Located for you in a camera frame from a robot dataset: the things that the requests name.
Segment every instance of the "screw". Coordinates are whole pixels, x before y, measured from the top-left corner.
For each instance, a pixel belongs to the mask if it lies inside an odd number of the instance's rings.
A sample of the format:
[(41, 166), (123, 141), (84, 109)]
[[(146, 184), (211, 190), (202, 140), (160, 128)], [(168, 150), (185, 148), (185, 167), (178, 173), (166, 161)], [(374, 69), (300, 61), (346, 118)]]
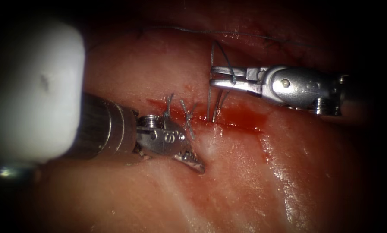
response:
[(281, 84), (282, 84), (283, 87), (285, 87), (285, 88), (289, 87), (289, 81), (288, 81), (288, 79), (283, 79), (283, 80), (281, 80)]

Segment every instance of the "blood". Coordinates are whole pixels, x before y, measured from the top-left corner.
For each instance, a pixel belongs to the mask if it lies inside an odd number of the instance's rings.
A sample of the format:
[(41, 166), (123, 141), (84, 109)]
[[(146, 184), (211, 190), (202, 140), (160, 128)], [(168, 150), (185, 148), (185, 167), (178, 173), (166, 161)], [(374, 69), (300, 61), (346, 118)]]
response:
[[(155, 109), (166, 111), (167, 104), (164, 101), (147, 100), (149, 104), (155, 106)], [(198, 104), (194, 110), (193, 117), (191, 119), (194, 123), (209, 123), (206, 118), (207, 106), (205, 104)], [(183, 124), (185, 121), (185, 112), (182, 106), (171, 106), (170, 108), (171, 119), (177, 123)], [(247, 132), (252, 134), (259, 134), (263, 132), (263, 127), (267, 121), (267, 115), (254, 112), (247, 106), (227, 106), (222, 108), (220, 113), (216, 117), (214, 124), (225, 126), (227, 129), (239, 130), (241, 132)]]

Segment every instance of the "metal instrument jaw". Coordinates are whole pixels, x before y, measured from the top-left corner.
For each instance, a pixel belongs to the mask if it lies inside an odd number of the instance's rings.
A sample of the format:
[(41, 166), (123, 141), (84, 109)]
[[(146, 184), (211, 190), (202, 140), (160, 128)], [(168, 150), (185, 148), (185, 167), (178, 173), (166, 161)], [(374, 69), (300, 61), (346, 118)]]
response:
[[(260, 68), (213, 66), (209, 85), (246, 92), (277, 106), (307, 110), (318, 115), (340, 115), (338, 78), (302, 67), (275, 65)], [(227, 76), (238, 79), (232, 83)]]
[(147, 115), (137, 122), (137, 148), (141, 156), (167, 156), (205, 173), (205, 165), (193, 152), (186, 131), (169, 117)]

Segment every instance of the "moist tissue surface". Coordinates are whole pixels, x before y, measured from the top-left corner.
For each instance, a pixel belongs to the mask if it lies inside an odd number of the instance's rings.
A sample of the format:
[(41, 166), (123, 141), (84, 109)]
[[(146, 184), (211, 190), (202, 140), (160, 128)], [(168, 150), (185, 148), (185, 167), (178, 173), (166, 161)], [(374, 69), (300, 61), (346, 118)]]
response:
[[(317, 27), (316, 18), (304, 12), (262, 3), (140, 2), (131, 7), (143, 18), (142, 26), (160, 22), (240, 31), (306, 45), (173, 29), (126, 32), (140, 27), (140, 21), (88, 20), (82, 28), (88, 47), (84, 89), (137, 108), (140, 115), (162, 114), (165, 97), (174, 93), (171, 117), (180, 124), (180, 99), (188, 110), (197, 103), (192, 144), (207, 171), (198, 175), (167, 158), (134, 166), (53, 161), (42, 168), (40, 183), (19, 197), (26, 227), (46, 232), (339, 232), (357, 226), (363, 205), (359, 152), (342, 128), (235, 92), (215, 123), (206, 119), (213, 40), (222, 43), (233, 66), (282, 63), (345, 70), (347, 54), (340, 53), (335, 32), (325, 30), (332, 27)], [(214, 64), (226, 65), (218, 51)], [(213, 90), (212, 109), (216, 95)]]

